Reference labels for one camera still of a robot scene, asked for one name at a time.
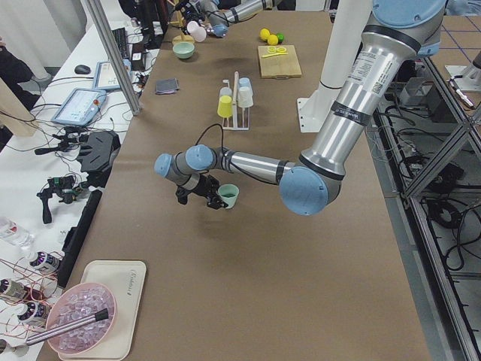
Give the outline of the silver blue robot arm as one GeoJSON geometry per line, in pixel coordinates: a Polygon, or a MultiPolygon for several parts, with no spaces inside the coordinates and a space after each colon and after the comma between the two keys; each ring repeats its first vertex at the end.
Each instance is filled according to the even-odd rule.
{"type": "Polygon", "coordinates": [[[346,60],[343,86],[327,105],[316,105],[323,121],[297,162],[195,145],[160,155],[156,173],[177,185],[181,204],[196,194],[209,207],[222,208],[219,182],[210,175],[222,169],[276,184],[283,204],[296,214],[319,213],[337,198],[344,163],[400,66],[438,51],[444,13],[442,1],[341,1],[326,57],[346,60]]]}
{"type": "Polygon", "coordinates": [[[241,1],[229,9],[221,9],[221,1],[179,1],[174,10],[179,11],[186,24],[194,21],[207,35],[224,38],[230,26],[242,23],[264,10],[271,10],[281,1],[241,1]]]}

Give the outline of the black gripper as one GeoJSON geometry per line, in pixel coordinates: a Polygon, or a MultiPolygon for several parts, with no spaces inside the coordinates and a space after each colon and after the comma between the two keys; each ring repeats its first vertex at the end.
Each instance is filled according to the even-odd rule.
{"type": "Polygon", "coordinates": [[[182,205],[187,204],[189,195],[193,193],[204,197],[209,208],[215,210],[227,208],[228,204],[222,200],[217,192],[219,186],[219,181],[213,176],[195,173],[189,177],[185,184],[177,186],[175,195],[177,201],[182,205]]]}
{"type": "Polygon", "coordinates": [[[199,0],[182,0],[175,5],[175,11],[179,11],[183,19],[182,24],[186,26],[189,22],[195,21],[202,24],[205,21],[205,15],[201,9],[199,0]]]}

